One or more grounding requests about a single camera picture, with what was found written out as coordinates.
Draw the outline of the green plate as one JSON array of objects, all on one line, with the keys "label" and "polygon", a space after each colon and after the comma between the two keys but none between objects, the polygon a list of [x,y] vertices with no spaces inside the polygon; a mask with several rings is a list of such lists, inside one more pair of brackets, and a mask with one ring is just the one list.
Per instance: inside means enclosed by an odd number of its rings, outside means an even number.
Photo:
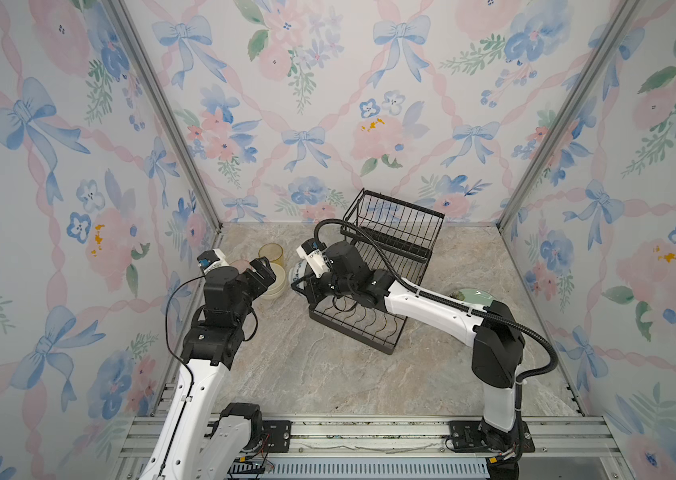
[{"label": "green plate", "polygon": [[461,302],[473,304],[476,308],[490,306],[495,300],[495,297],[490,293],[475,288],[458,289],[451,294],[451,297]]}]

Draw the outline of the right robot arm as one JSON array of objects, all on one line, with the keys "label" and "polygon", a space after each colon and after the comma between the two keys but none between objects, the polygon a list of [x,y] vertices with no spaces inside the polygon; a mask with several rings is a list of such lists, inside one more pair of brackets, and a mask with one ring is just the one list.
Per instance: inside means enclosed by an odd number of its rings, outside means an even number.
[{"label": "right robot arm", "polygon": [[471,366],[482,382],[484,410],[479,431],[485,447],[518,453],[525,440],[522,387],[553,371],[558,355],[538,332],[518,323],[497,300],[472,304],[424,289],[396,271],[372,270],[358,249],[342,241],[330,247],[309,239],[297,249],[301,259],[292,287],[316,306],[328,297],[350,306],[408,317],[434,327],[472,351]]}]

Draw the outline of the yellow glass cup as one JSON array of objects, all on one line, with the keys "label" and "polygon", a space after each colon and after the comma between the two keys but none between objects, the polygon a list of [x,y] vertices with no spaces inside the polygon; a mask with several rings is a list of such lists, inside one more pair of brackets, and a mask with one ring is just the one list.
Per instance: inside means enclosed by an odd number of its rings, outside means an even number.
[{"label": "yellow glass cup", "polygon": [[271,263],[285,267],[285,252],[284,248],[278,243],[267,243],[260,247],[258,251],[259,257],[266,257]]}]

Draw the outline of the black wire dish rack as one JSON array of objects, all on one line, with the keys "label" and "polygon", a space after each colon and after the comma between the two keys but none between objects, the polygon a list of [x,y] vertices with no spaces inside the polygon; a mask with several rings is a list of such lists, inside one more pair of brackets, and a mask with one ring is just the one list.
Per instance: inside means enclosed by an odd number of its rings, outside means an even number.
[{"label": "black wire dish rack", "polygon": [[392,354],[407,318],[382,299],[402,277],[420,284],[445,215],[388,195],[362,190],[339,225],[343,239],[325,251],[333,282],[344,294],[309,305],[312,320],[385,354]]}]

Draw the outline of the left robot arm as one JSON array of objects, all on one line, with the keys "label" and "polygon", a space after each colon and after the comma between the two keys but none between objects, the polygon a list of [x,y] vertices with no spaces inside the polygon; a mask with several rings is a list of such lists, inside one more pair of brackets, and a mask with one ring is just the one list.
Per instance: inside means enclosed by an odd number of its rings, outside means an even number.
[{"label": "left robot arm", "polygon": [[213,406],[249,338],[244,322],[253,302],[277,280],[266,258],[240,271],[218,249],[198,257],[204,303],[195,311],[177,356],[181,369],[171,405],[142,479],[224,479],[235,461],[262,448],[260,407],[231,403],[216,423]]}]

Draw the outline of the blue floral bowl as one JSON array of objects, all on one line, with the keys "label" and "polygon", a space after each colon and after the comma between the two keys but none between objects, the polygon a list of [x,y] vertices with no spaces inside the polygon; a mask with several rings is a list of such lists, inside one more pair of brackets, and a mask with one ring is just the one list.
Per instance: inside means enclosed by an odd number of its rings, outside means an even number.
[{"label": "blue floral bowl", "polygon": [[288,273],[288,282],[291,286],[299,287],[304,278],[309,273],[309,264],[306,260],[301,260],[293,266]]}]

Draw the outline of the pink glass cup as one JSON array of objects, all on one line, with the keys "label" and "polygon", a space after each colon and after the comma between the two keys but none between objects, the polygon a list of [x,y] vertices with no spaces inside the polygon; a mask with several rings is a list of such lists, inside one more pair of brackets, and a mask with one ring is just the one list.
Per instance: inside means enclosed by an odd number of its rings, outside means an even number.
[{"label": "pink glass cup", "polygon": [[239,259],[239,260],[233,261],[231,263],[231,266],[236,268],[240,273],[252,268],[251,263],[248,260],[244,260],[244,259]]}]

